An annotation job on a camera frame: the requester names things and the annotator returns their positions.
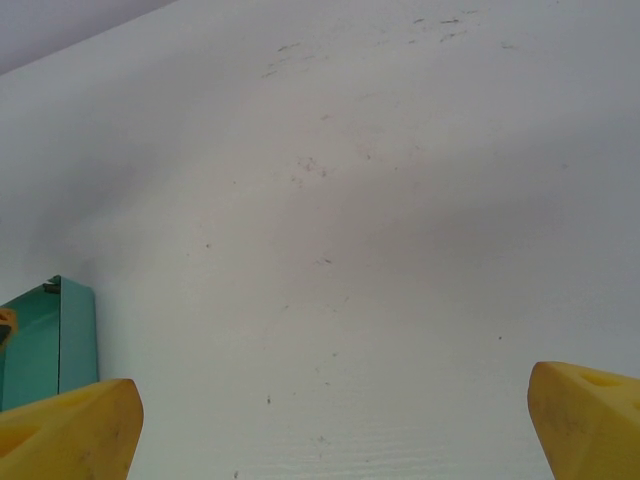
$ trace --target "teal cabinet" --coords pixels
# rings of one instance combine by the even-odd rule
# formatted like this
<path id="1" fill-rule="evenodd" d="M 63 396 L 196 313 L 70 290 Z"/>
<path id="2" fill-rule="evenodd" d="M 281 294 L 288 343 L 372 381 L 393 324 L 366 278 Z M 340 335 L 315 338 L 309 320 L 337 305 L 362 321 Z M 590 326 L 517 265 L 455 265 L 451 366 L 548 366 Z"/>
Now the teal cabinet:
<path id="1" fill-rule="evenodd" d="M 98 381 L 93 290 L 54 277 L 2 305 L 18 332 L 0 355 L 0 409 L 8 410 Z"/>

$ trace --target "white surface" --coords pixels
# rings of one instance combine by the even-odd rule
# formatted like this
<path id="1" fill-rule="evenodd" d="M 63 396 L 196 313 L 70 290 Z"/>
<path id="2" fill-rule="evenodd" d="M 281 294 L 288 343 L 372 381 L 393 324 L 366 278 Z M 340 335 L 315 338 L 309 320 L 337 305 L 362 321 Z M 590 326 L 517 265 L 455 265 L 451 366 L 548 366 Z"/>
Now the white surface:
<path id="1" fill-rule="evenodd" d="M 0 0 L 0 74 L 173 0 Z"/>
<path id="2" fill-rule="evenodd" d="M 533 363 L 640 375 L 640 4 L 207 3 L 0 78 L 0 292 L 95 287 L 131 478 L 550 479 Z"/>

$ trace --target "hole in yellow object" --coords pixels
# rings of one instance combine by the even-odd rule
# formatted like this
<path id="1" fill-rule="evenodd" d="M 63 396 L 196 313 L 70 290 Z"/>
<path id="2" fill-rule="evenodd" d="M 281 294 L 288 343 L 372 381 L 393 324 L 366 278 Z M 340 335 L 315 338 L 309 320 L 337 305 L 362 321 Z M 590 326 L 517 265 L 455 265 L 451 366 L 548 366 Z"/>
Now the hole in yellow object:
<path id="1" fill-rule="evenodd" d="M 76 407 L 81 403 L 89 400 L 93 395 L 91 392 L 72 392 L 60 395 L 57 399 L 58 405 L 61 407 Z"/>
<path id="2" fill-rule="evenodd" d="M 583 373 L 580 376 L 596 387 L 617 387 L 618 385 L 622 385 L 622 382 L 619 382 L 618 380 L 601 377 L 600 375 L 595 375 L 593 373 Z"/>
<path id="3" fill-rule="evenodd" d="M 0 427 L 0 458 L 4 457 L 24 442 L 33 437 L 38 427 L 16 426 L 16 427 Z"/>

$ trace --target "teal box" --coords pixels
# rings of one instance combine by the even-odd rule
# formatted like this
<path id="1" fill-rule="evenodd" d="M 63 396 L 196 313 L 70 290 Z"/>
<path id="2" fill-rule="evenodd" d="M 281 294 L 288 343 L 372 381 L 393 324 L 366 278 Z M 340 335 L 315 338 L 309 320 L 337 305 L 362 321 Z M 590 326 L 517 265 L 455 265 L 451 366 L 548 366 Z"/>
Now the teal box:
<path id="1" fill-rule="evenodd" d="M 18 332 L 0 355 L 0 410 L 98 381 L 91 288 L 57 276 L 2 307 L 17 313 Z"/>

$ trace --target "yellow object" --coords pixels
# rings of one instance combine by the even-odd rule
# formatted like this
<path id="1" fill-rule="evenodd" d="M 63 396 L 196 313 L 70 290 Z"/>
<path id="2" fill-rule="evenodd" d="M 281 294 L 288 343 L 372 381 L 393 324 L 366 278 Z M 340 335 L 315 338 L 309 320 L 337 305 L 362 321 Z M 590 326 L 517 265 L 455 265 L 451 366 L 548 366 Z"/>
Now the yellow object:
<path id="1" fill-rule="evenodd" d="M 9 308 L 0 308 L 0 352 L 6 348 L 7 343 L 17 331 L 16 312 Z"/>
<path id="2" fill-rule="evenodd" d="M 538 363 L 528 403 L 556 480 L 640 479 L 640 380 Z"/>
<path id="3" fill-rule="evenodd" d="M 0 479 L 124 480 L 142 430 L 132 380 L 109 380 L 0 414 Z"/>

